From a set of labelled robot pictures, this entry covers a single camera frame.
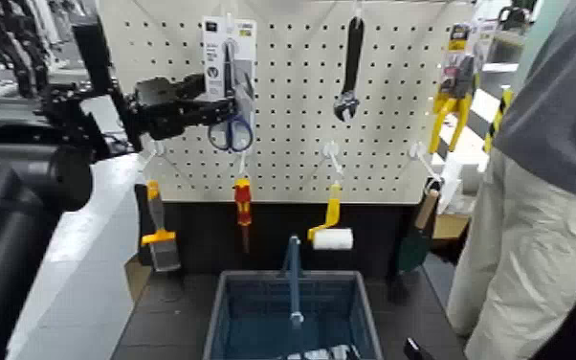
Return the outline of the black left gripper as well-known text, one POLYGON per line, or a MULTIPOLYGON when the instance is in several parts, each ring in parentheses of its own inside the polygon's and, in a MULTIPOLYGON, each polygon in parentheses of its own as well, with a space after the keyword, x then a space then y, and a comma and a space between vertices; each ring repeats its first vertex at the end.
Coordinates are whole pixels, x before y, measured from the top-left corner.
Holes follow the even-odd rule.
POLYGON ((135 85, 137 119, 154 140, 181 135, 188 126, 220 124, 239 111, 238 101, 196 101, 206 92, 203 73, 191 74, 181 81, 165 77, 141 80, 135 85))

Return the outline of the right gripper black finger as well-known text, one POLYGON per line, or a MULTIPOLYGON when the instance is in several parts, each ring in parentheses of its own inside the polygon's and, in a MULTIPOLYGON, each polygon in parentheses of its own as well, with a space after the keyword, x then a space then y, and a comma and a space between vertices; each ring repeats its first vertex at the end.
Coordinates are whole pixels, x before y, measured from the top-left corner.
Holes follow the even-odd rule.
POLYGON ((403 352, 409 360, 424 360, 425 355, 419 345, 412 339, 407 338, 403 345, 403 352))

